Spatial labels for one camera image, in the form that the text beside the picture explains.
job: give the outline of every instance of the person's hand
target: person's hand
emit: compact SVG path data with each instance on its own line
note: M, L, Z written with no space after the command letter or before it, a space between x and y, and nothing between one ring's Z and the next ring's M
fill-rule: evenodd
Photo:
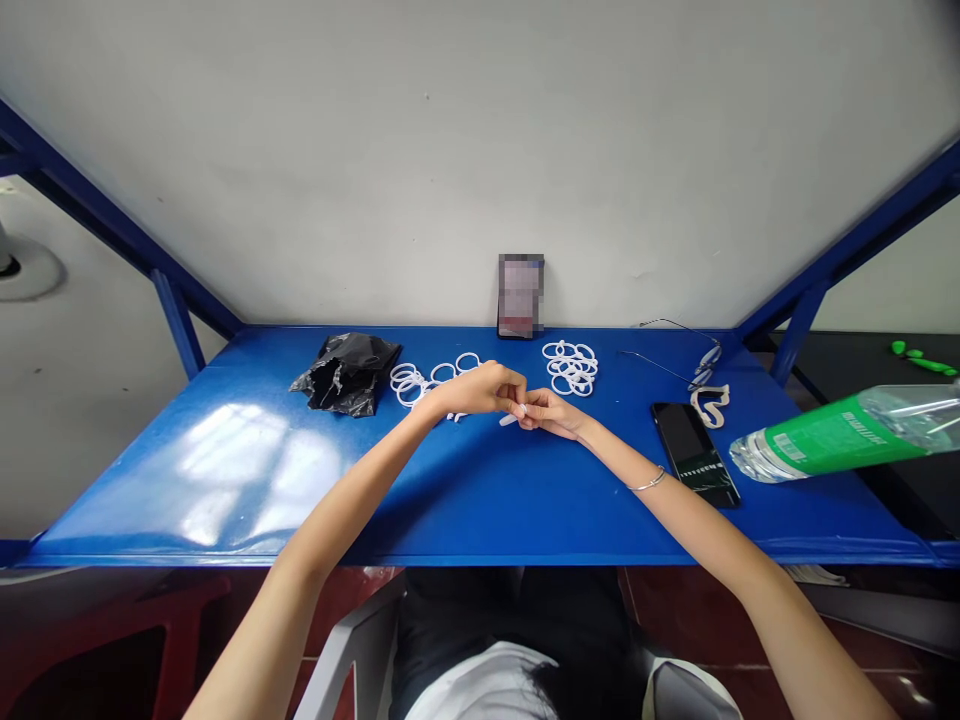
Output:
M524 430L543 428L568 440L579 440L581 429L590 420L585 412L547 388L528 392L526 406L526 417L520 418L520 427Z
M527 379L496 360L487 360L480 367L457 375L453 380L434 388L417 407L424 406L438 414L505 412L523 418L520 403L526 402Z

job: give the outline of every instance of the silver bracelet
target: silver bracelet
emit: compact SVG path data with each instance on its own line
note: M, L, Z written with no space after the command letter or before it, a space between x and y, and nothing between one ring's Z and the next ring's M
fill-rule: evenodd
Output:
M632 487L629 487L629 486L628 486L628 487L627 487L627 490L630 490L631 492L638 492L638 491L640 491L640 490L646 490L646 489L648 489L648 488L652 488L654 485L659 484L659 482L660 482L661 480L663 480L663 476L667 474L667 471L663 469L663 465L657 465L657 467L660 468L660 474L657 475L656 478L654 478L654 480L653 480L652 483L647 483L646 485L641 485L641 486L638 487L638 488L632 488Z

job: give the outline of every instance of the green bottle label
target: green bottle label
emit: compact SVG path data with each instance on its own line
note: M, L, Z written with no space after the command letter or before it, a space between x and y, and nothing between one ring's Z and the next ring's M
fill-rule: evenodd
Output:
M807 475L928 454L870 417L856 395L768 427L763 433L777 457Z

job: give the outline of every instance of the person's left hand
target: person's left hand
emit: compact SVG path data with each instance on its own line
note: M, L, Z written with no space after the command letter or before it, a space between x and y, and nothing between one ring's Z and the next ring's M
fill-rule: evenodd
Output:
M417 407L437 414L505 412L523 419L521 403L527 400L527 379L496 360L458 375L431 390Z

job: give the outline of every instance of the black smartphone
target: black smartphone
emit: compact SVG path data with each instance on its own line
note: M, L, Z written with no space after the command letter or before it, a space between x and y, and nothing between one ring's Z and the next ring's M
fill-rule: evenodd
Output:
M532 340L543 331L543 255L500 255L497 335Z
M740 493L692 406L654 403L653 421L680 482L714 507L740 507Z

